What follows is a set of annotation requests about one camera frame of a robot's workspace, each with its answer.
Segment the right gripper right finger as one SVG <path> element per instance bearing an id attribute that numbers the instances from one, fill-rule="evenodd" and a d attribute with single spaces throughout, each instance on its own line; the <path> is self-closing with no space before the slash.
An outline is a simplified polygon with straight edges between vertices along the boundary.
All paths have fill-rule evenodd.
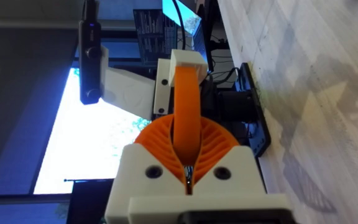
<path id="1" fill-rule="evenodd" d="M 201 119 L 201 146 L 192 177 L 193 195 L 263 194 L 264 186 L 248 146 L 220 124 Z"/>

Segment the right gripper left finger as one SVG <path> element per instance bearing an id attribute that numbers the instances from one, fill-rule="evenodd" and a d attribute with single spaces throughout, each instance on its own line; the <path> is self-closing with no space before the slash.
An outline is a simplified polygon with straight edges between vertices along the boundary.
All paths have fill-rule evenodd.
<path id="1" fill-rule="evenodd" d="M 185 169 L 172 145 L 173 115 L 146 126 L 124 147 L 104 213 L 107 223 L 177 223 Z"/>

